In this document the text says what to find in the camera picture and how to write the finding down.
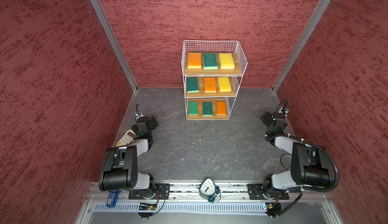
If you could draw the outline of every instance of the orange sponge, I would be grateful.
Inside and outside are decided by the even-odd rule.
[[[205,83],[205,93],[215,93],[216,92],[216,79],[215,79],[215,77],[204,77],[203,81]]]
[[[227,115],[225,101],[217,101],[217,115]]]
[[[201,69],[201,53],[189,52],[189,58],[187,60],[187,68]]]

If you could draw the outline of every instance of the wire shelf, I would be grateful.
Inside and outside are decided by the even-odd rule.
[[[194,53],[235,53],[233,54],[233,57],[237,57],[238,65],[236,68],[238,70],[198,70],[198,72],[194,74],[185,74],[185,60],[187,53],[194,52]],[[187,120],[228,120],[230,118],[231,111],[233,109],[237,94],[240,90],[242,77],[245,74],[246,67],[248,65],[248,62],[246,60],[245,54],[241,48],[240,42],[238,41],[184,41],[183,48],[182,48],[182,76],[183,76],[183,86],[184,86],[184,94],[185,94],[185,105],[186,105],[186,119]],[[222,76],[229,76],[232,79],[233,83],[233,89],[235,94],[222,94],[220,92],[216,93],[217,97],[215,97],[214,94],[209,94],[209,97],[206,96],[206,94],[195,94],[192,95],[187,94],[187,85],[186,85],[186,79],[187,76],[192,77],[222,77]],[[189,117],[188,116],[188,102],[189,101],[195,101],[195,99],[200,100],[201,99],[222,99],[226,102],[226,108],[227,108],[227,117],[224,117],[224,119],[220,119],[220,117]]]

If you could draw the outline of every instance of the shelf tier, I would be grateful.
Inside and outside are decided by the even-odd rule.
[[[185,54],[185,65],[183,70],[184,76],[242,76],[242,71],[239,63],[239,59],[236,53],[232,53],[234,60],[234,69],[221,69],[220,60],[218,58],[219,53],[216,53],[218,69],[203,69],[203,53],[201,53],[201,69],[187,68],[187,62],[189,60],[189,53]]]
[[[199,92],[198,93],[188,93],[187,92],[187,84],[185,83],[185,96],[186,98],[213,98],[213,97],[235,97],[236,92],[235,92],[235,85],[233,84],[232,77],[229,77],[229,82],[230,86],[232,88],[231,92],[220,92],[220,89],[218,87],[218,77],[215,77],[216,79],[216,93],[205,93],[205,83],[204,83],[204,78],[205,77],[197,77],[198,78],[198,87],[199,87]]]
[[[217,101],[223,101],[225,102],[227,98],[205,98],[205,99],[195,99],[195,98],[190,98],[187,99],[187,102],[191,101],[197,101],[198,102],[198,115],[192,116],[192,115],[187,115],[187,120],[228,120],[229,116],[220,116],[220,115],[215,115],[217,112]],[[203,107],[202,103],[203,102],[211,102],[213,105],[213,116],[203,116]],[[227,103],[227,114],[229,114],[229,104]]]

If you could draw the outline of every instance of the red wall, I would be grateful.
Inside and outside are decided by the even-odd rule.
[[[339,166],[344,221],[388,223],[388,0],[332,0],[281,85],[299,137]]]
[[[0,223],[73,223],[131,89],[89,0],[1,0]]]
[[[184,40],[239,40],[243,86],[271,87],[319,0],[100,0],[139,86],[183,86]]]

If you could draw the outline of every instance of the yellow sponge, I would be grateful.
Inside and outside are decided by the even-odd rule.
[[[218,87],[220,92],[231,92],[229,77],[218,77]]]
[[[187,68],[201,69],[201,53],[189,52],[189,58],[187,60]]]
[[[234,60],[231,53],[219,53],[221,69],[234,69]]]

